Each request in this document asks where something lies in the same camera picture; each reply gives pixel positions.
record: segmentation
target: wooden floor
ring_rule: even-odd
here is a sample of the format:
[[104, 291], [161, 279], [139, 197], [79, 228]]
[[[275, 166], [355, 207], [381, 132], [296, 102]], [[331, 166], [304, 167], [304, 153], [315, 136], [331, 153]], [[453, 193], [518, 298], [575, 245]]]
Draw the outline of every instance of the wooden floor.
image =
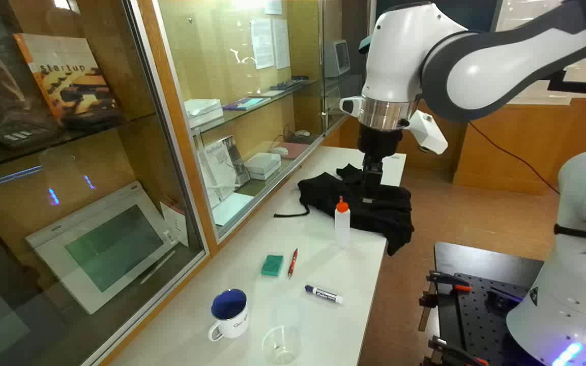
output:
[[463, 189], [447, 180], [405, 171], [404, 186], [414, 193], [414, 242], [385, 259], [368, 332], [360, 352], [363, 366], [418, 366], [429, 355], [427, 340], [437, 332], [418, 332], [433, 268], [433, 245], [457, 242], [526, 259], [547, 259], [557, 195], [522, 195], [505, 191]]

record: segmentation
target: glass cabinet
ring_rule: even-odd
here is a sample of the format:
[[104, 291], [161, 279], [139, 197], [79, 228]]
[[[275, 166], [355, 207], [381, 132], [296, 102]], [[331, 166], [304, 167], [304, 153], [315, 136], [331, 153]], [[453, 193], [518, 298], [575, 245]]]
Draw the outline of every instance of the glass cabinet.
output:
[[0, 365], [101, 362], [213, 260], [358, 93], [364, 9], [0, 0]]
[[222, 242], [321, 142], [321, 2], [130, 5]]
[[0, 365], [95, 362], [209, 257], [116, 0], [0, 0]]

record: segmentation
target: white mug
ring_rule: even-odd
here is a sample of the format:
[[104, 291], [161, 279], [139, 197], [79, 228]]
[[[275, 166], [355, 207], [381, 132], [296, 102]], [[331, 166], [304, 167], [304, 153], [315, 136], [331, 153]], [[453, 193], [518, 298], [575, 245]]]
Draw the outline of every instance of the white mug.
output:
[[211, 342], [222, 337], [241, 337], [249, 330], [249, 298], [241, 290], [230, 290], [215, 298], [213, 316], [216, 323], [211, 328]]

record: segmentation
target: black cloth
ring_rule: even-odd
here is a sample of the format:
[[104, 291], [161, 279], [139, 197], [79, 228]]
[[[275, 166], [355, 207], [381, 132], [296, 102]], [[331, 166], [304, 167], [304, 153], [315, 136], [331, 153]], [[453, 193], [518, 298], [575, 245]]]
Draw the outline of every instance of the black cloth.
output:
[[381, 232], [387, 238], [387, 255], [394, 257], [414, 236], [411, 193], [404, 187], [381, 186], [372, 201], [363, 201], [360, 169], [353, 166], [336, 171], [343, 180], [321, 174], [304, 180], [299, 187], [299, 204], [306, 213], [275, 213], [275, 218], [299, 218], [309, 213], [309, 205], [335, 218], [341, 195], [350, 205], [350, 226]]

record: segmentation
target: white table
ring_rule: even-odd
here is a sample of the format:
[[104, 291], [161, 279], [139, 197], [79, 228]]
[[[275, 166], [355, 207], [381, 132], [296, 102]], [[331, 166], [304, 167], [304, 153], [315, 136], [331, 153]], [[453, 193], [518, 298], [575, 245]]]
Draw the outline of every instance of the white table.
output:
[[[385, 238], [353, 231], [353, 245], [343, 250], [335, 245], [335, 220], [314, 207], [304, 218], [273, 218], [273, 213], [304, 212], [298, 182], [323, 171], [335, 174], [348, 164], [363, 167], [363, 153], [326, 146], [314, 153], [226, 245], [228, 249], [116, 358], [116, 365], [268, 365], [260, 342], [275, 326], [283, 304], [293, 304], [301, 317], [301, 355], [296, 365], [356, 365]], [[400, 186], [404, 166], [405, 155], [389, 157], [384, 183]], [[296, 249], [299, 250], [296, 275], [288, 279]], [[260, 277], [268, 255], [286, 257], [279, 279]], [[341, 293], [345, 305], [307, 296], [304, 291], [307, 284]], [[215, 296], [230, 287], [249, 293], [251, 330], [238, 340], [209, 342], [209, 330], [215, 323], [211, 304]]]

